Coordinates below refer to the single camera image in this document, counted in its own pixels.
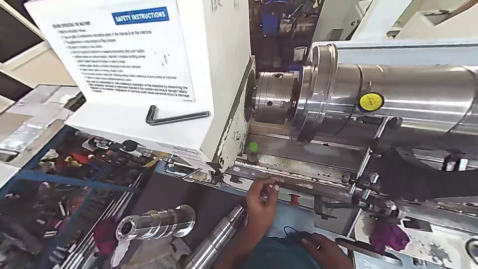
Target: metal cylinder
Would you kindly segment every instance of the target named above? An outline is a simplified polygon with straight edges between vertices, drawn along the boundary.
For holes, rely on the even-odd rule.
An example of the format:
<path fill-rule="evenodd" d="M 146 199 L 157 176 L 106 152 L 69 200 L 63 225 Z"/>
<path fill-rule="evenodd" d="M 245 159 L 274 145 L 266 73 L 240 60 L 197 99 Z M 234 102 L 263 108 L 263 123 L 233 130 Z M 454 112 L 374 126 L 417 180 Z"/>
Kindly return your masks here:
<path fill-rule="evenodd" d="M 293 84 L 293 73 L 259 73 L 256 95 L 252 97 L 256 121 L 284 124 L 292 104 Z"/>
<path fill-rule="evenodd" d="M 118 224 L 116 238 L 119 241 L 127 241 L 150 240 L 169 235 L 183 237 L 193 229 L 195 223 L 196 213 L 187 204 L 175 209 L 151 210 L 141 216 L 125 217 Z"/>
<path fill-rule="evenodd" d="M 232 212 L 219 222 L 206 240 L 187 257 L 184 263 L 178 264 L 181 269 L 207 269 L 217 257 L 217 254 L 227 245 L 241 223 L 245 210 L 237 205 Z"/>
<path fill-rule="evenodd" d="M 302 144 L 319 136 L 366 145 L 375 127 L 355 121 L 363 115 L 402 118 L 400 128 L 383 136 L 396 144 L 427 142 L 443 134 L 478 135 L 477 67 L 353 65 L 339 64 L 337 58 L 335 45 L 314 47 L 302 70 L 300 94 L 291 97 L 291 112 L 270 107 L 267 121 L 256 121 L 286 122 L 290 137 Z M 275 90 L 287 93 L 270 86 L 267 94 Z M 359 105 L 370 92 L 383 98 L 374 111 Z M 261 115 L 260 106 L 255 113 Z"/>

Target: red cloth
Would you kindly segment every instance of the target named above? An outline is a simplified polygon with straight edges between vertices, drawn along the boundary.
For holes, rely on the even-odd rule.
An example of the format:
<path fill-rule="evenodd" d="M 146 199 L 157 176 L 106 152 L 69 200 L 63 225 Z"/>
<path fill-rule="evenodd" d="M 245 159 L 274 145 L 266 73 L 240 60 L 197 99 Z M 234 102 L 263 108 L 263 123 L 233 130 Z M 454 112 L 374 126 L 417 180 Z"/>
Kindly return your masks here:
<path fill-rule="evenodd" d="M 90 161 L 90 159 L 88 159 L 88 156 L 83 156 L 83 155 L 77 154 L 77 153 L 72 153 L 71 155 L 73 156 L 73 158 L 77 162 L 82 163 L 82 164 L 87 164 Z"/>
<path fill-rule="evenodd" d="M 98 253 L 109 255 L 115 251 L 118 240 L 116 239 L 116 227 L 119 222 L 115 222 L 114 217 L 100 221 L 93 230 L 93 238 L 98 248 Z"/>

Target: human hand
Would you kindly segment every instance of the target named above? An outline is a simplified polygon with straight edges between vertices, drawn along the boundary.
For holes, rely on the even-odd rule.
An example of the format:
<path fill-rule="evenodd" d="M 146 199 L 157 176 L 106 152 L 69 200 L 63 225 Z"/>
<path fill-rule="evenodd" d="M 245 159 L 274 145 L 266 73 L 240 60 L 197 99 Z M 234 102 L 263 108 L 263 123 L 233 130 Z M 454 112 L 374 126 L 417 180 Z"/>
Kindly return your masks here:
<path fill-rule="evenodd" d="M 266 202 L 261 198 L 263 190 L 267 195 Z M 247 236 L 252 237 L 253 240 L 260 241 L 262 239 L 274 219 L 278 196 L 279 185 L 275 184 L 274 179 L 254 180 L 246 195 Z"/>
<path fill-rule="evenodd" d="M 324 235 L 314 233 L 311 240 L 304 238 L 302 243 L 322 269 L 353 269 L 340 247 Z"/>

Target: green cap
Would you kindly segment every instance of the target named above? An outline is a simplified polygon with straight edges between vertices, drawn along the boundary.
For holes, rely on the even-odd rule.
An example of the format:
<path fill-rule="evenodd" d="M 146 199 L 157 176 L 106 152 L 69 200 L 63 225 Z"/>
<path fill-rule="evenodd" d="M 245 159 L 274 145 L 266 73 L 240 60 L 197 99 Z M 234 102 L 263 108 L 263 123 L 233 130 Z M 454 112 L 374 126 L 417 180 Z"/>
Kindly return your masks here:
<path fill-rule="evenodd" d="M 257 145 L 256 142 L 249 142 L 249 148 L 248 150 L 252 152 L 256 152 L 259 149 L 259 145 Z"/>

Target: hole in cylinder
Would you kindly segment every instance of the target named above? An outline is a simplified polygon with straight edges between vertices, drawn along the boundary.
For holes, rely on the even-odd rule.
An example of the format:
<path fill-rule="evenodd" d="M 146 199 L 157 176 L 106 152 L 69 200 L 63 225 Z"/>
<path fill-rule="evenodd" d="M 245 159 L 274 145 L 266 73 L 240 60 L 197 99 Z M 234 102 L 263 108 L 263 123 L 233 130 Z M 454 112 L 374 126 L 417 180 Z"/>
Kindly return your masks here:
<path fill-rule="evenodd" d="M 126 222 L 125 224 L 123 224 L 123 227 L 121 227 L 121 234 L 122 235 L 127 235 L 131 229 L 133 228 L 133 224 L 131 222 Z"/>

